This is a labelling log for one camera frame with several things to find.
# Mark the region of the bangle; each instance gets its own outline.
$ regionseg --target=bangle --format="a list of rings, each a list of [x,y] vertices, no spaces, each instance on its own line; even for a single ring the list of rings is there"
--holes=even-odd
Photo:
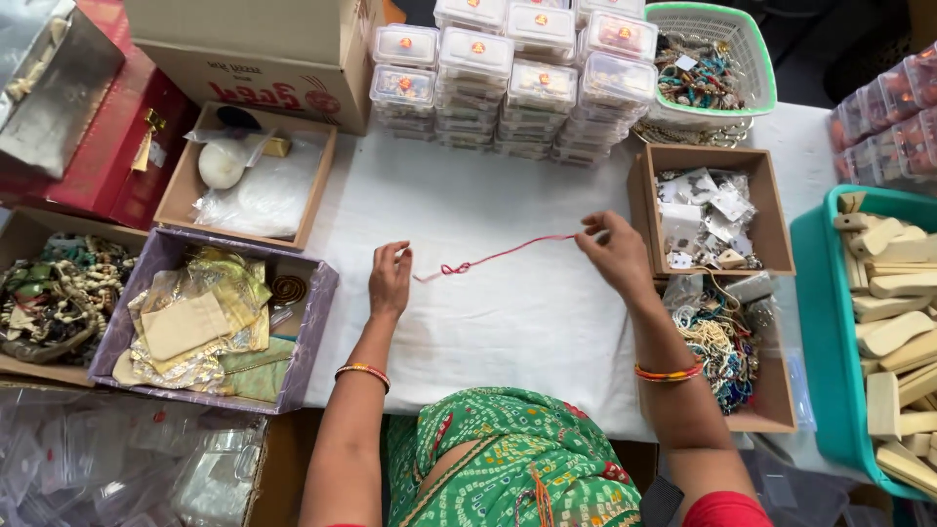
[[[634,363],[634,374],[653,383],[687,381],[699,375],[701,371],[703,371],[703,357],[700,356],[696,357],[696,362],[690,368],[674,371],[673,373],[651,373],[650,371],[644,371],[637,363]]]
[[[377,368],[372,368],[367,364],[360,362],[346,364],[345,366],[335,371],[335,380],[338,381],[338,377],[346,371],[363,371],[364,373],[370,373],[371,375],[377,377],[382,383],[384,383],[384,394],[387,394],[387,392],[391,391],[391,380],[387,377],[386,374],[384,374],[383,371]]]

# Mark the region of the red thread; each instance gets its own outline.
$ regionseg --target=red thread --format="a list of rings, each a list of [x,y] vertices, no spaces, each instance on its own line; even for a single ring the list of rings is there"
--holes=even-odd
[[[420,277],[416,276],[416,275],[413,275],[413,277],[414,277],[417,281],[419,281],[419,282],[421,282],[421,283],[427,283],[428,281],[432,281],[432,280],[435,280],[435,279],[437,279],[437,278],[439,278],[439,277],[443,277],[443,276],[446,276],[446,275],[462,275],[462,274],[464,274],[464,273],[467,273],[467,272],[469,271],[469,269],[470,269],[471,267],[474,267],[475,265],[484,264],[485,262],[487,262],[487,261],[489,261],[489,260],[494,260],[494,259],[497,258],[498,256],[504,256],[505,254],[511,254],[512,252],[514,252],[514,251],[516,251],[516,250],[519,250],[519,249],[522,249],[522,248],[525,248],[526,246],[528,246],[528,245],[530,245],[530,244],[532,244],[532,243],[534,243],[534,242],[539,242],[539,241],[543,241],[543,240],[554,240],[554,241],[561,242],[561,241],[568,240],[568,239],[573,238],[573,237],[574,237],[573,234],[570,234],[570,235],[568,235],[568,236],[563,235],[563,234],[555,234],[555,235],[552,235],[552,236],[541,236],[541,237],[539,237],[539,238],[534,238],[534,239],[528,241],[527,243],[523,243],[523,244],[521,244],[521,245],[519,245],[519,246],[517,246],[517,247],[515,247],[515,248],[509,248],[508,250],[505,250],[504,252],[499,252],[498,254],[492,254],[491,256],[488,256],[487,258],[482,258],[482,259],[479,260],[478,262],[464,262],[464,263],[462,263],[461,265],[459,265],[458,267],[456,267],[455,269],[452,269],[449,265],[443,264],[443,265],[441,265],[441,266],[439,267],[439,272],[436,273],[435,275],[430,275],[430,276],[425,277],[425,278],[422,278],[422,279],[421,279]]]

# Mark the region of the table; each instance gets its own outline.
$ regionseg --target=table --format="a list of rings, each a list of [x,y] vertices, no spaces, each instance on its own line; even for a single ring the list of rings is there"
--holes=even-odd
[[[825,135],[827,111],[779,103],[758,117],[743,145],[771,151],[790,222],[836,185]],[[408,239],[414,273],[429,275],[548,234],[574,233],[585,214],[630,216],[625,187],[637,138],[616,147],[597,171],[549,162],[454,151],[395,140],[376,125],[363,138],[340,136],[335,163],[306,251],[341,279],[307,406],[328,400],[368,316],[371,254]],[[801,354],[793,279],[778,293],[783,335]],[[633,338],[626,310],[573,241],[543,241],[428,284],[413,282],[394,335],[388,374],[392,414],[415,414],[462,388],[512,385],[566,400],[613,439],[654,441],[637,407]],[[825,463],[812,433],[768,436],[803,468]]]

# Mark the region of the white plastic basket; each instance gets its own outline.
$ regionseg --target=white plastic basket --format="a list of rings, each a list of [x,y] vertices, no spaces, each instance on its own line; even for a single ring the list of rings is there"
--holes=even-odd
[[[680,34],[712,42],[729,43],[729,57],[736,64],[742,110],[710,110],[676,104],[660,91],[644,121],[650,125],[684,129],[717,129],[738,124],[744,117],[774,111],[778,89],[765,40],[755,20],[738,9],[695,2],[662,2],[645,8],[648,22],[656,23],[661,34]]]

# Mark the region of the green bandhani saree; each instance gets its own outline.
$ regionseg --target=green bandhani saree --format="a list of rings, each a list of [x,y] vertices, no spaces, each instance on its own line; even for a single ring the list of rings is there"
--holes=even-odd
[[[474,440],[420,492],[437,459]],[[418,417],[392,417],[386,446],[389,527],[641,525],[641,495],[612,445],[587,415],[559,399],[514,388],[464,390]],[[538,509],[538,481],[552,521]]]

